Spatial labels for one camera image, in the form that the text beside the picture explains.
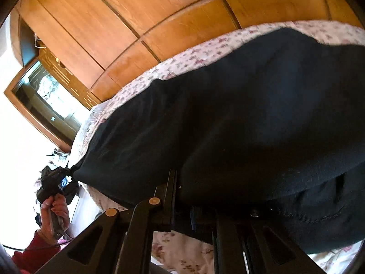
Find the clothes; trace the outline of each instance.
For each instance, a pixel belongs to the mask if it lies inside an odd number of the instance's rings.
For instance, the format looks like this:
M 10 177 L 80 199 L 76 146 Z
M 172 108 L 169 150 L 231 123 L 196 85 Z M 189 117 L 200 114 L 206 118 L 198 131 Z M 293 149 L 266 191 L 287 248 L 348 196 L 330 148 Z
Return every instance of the clothes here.
M 359 241 L 362 168 L 347 178 L 365 160 L 364 56 L 289 29 L 256 38 L 115 110 L 74 175 L 128 207 L 174 168 L 181 203 L 272 205 L 308 253 Z
M 58 253 L 60 249 L 60 246 L 50 247 L 36 231 L 34 233 L 34 238 L 27 249 L 23 253 L 15 251 L 12 260 L 19 269 L 26 270 L 30 274 L 33 274 Z

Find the window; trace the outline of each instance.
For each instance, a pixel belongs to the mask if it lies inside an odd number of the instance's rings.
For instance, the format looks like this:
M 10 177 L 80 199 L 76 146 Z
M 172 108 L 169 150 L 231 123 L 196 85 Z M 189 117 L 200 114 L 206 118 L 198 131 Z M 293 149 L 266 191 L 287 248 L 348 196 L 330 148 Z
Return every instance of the window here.
M 13 89 L 15 96 L 48 130 L 72 145 L 89 110 L 37 61 Z

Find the floral bedsheet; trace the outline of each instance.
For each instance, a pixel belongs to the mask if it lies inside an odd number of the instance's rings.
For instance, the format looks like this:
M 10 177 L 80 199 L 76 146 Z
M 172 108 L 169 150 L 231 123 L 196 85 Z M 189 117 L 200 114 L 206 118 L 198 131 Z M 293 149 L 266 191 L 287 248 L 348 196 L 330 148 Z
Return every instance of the floral bedsheet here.
M 365 31 L 359 27 L 336 21 L 288 21 L 254 25 L 224 34 L 200 45 L 187 49 L 158 64 L 124 86 L 112 99 L 92 108 L 88 120 L 77 133 L 72 146 L 69 166 L 74 165 L 87 151 L 97 127 L 114 110 L 145 90 L 153 80 L 168 80 L 185 72 L 209 65 L 248 41 L 279 28 L 292 28 L 315 38 L 326 45 L 365 45 Z M 103 210 L 124 207 L 104 196 L 98 190 L 84 184 L 95 203 Z M 340 274 L 353 259 L 361 242 L 346 248 L 318 253 L 310 257 L 328 274 Z M 180 274 L 213 274 L 213 247 L 178 232 L 155 232 L 152 256 L 169 271 Z

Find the cable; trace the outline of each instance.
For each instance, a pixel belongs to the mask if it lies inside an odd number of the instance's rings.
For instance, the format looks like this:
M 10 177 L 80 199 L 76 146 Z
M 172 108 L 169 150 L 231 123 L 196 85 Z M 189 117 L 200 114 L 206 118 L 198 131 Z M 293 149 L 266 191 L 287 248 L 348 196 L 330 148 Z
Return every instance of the cable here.
M 65 235 L 67 236 L 67 237 L 69 237 L 71 240 L 73 240 L 73 237 L 71 237 L 69 234 L 67 234 L 66 232 L 65 232 Z
M 61 246 L 61 245 L 70 243 L 71 241 L 72 240 L 67 240 L 66 242 L 58 243 L 58 244 L 55 244 L 55 245 L 50 245 L 50 246 L 45 246 L 45 247 L 39 247 L 39 248 L 31 248 L 31 249 L 19 249 L 19 248 L 14 248 L 14 247 L 6 246 L 6 245 L 3 245 L 3 246 L 5 248 L 12 249 L 12 250 L 15 250 L 15 251 L 34 251 L 34 250 L 42 250 L 42 249 L 48 249 L 48 248 L 58 247 L 58 246 Z

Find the hand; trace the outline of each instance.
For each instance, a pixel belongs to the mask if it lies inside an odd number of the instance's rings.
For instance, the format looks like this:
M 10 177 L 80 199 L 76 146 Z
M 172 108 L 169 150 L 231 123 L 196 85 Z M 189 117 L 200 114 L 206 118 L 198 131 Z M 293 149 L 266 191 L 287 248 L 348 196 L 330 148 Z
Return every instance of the hand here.
M 49 216 L 49 208 L 57 215 L 63 218 L 63 226 L 66 230 L 70 225 L 70 216 L 67 209 L 66 198 L 57 194 L 54 198 L 49 197 L 41 205 L 41 222 L 42 227 L 38 230 L 39 236 L 47 243 L 53 245 L 57 244 L 57 240 L 52 237 L 51 224 Z

